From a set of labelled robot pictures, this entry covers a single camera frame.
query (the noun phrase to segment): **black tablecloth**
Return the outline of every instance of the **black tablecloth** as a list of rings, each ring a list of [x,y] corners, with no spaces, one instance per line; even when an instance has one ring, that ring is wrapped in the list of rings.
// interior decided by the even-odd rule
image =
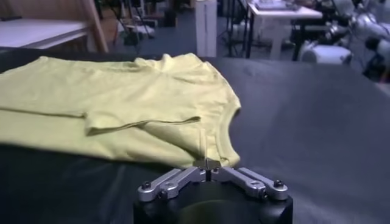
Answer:
[[[39,55],[132,59],[17,50],[0,72]],[[370,81],[342,66],[206,60],[242,103],[230,126],[240,165],[288,185],[295,223],[390,222],[390,100]],[[132,223],[137,186],[168,169],[2,145],[0,223]]]

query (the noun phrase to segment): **white table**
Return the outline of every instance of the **white table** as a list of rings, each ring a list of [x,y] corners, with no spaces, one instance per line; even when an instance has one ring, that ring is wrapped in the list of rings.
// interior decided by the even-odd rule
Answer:
[[[17,19],[0,22],[0,46],[47,49],[87,36],[87,47],[96,50],[88,24],[81,21]]]
[[[250,28],[249,28],[249,41],[247,45],[247,52],[246,57],[250,57],[250,47],[252,45],[253,40],[253,26],[254,26],[254,18],[260,17],[260,18],[272,18],[276,19],[276,21],[279,21],[279,23],[276,23],[274,29],[273,29],[273,39],[272,39],[272,48],[271,48],[271,60],[278,60],[280,58],[282,43],[283,43],[283,32],[284,32],[284,22],[286,20],[292,20],[292,19],[321,19],[322,13],[306,8],[306,7],[300,7],[297,11],[265,11],[265,10],[257,10],[255,5],[252,3],[247,4],[249,7],[249,10],[251,12],[250,17]]]

